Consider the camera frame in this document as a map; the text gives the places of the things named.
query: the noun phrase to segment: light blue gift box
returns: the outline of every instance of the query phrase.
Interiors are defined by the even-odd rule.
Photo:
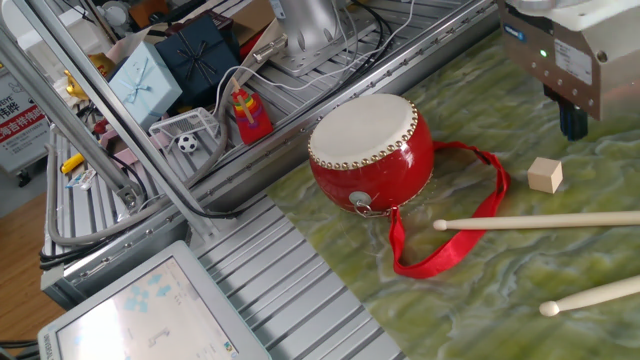
[[[182,94],[158,50],[145,42],[133,51],[109,86],[145,131]]]

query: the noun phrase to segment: drumhead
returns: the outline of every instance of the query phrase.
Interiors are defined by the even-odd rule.
[[[309,151],[318,162],[352,164],[389,153],[411,129],[412,104],[396,95],[375,94],[351,100],[316,127]]]

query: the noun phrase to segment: yellow object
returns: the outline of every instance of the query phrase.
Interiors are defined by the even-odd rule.
[[[64,164],[62,164],[62,166],[60,167],[60,171],[63,174],[66,174],[69,171],[78,167],[78,165],[82,164],[83,162],[84,162],[84,156],[82,156],[82,154],[75,154],[72,157],[70,157],[67,161],[65,161]]]
[[[111,71],[116,67],[116,64],[104,53],[89,55],[89,59],[104,77],[109,75],[109,73],[111,73]],[[87,94],[82,90],[80,85],[78,85],[78,82],[73,78],[73,76],[71,76],[69,71],[65,70],[64,73],[67,75],[69,81],[69,85],[67,86],[67,92],[69,95],[77,97],[80,100],[89,100]]]

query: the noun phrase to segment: gift box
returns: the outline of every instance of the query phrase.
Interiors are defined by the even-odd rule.
[[[238,65],[209,16],[157,43],[156,49],[183,90],[180,101],[194,107],[213,104],[222,76]]]
[[[247,116],[241,102],[251,114]],[[262,100],[258,94],[247,94],[244,90],[233,93],[233,103],[236,115],[236,124],[240,131],[242,142],[249,145],[262,139],[273,131],[273,126],[269,120],[269,115],[264,110]]]
[[[145,42],[133,51],[109,86],[145,131],[182,94],[156,48]]]

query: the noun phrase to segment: box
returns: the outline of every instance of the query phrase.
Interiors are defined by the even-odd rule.
[[[129,56],[109,86],[145,131],[182,94],[158,51],[145,42]]]
[[[527,171],[529,188],[554,194],[562,182],[562,163],[558,160],[536,158]]]
[[[194,107],[214,103],[222,76],[238,65],[209,16],[157,43],[156,49],[183,90],[180,101]]]
[[[231,16],[233,33],[240,46],[246,44],[256,34],[266,29],[275,19],[269,0],[253,0],[250,4]]]

